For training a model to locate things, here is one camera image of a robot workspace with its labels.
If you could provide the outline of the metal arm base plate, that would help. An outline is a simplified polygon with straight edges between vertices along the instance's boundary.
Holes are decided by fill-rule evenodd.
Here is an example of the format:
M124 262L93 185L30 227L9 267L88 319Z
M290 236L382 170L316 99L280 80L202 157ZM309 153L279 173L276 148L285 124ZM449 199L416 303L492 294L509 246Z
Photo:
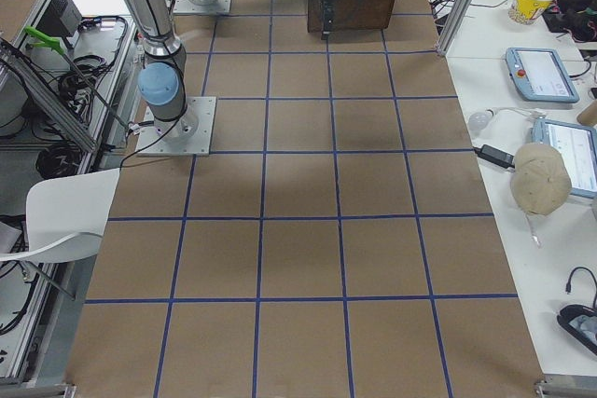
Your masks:
M208 156L210 154L217 98L187 97L186 114L165 137L169 127L158 121L141 128L136 151L141 157Z

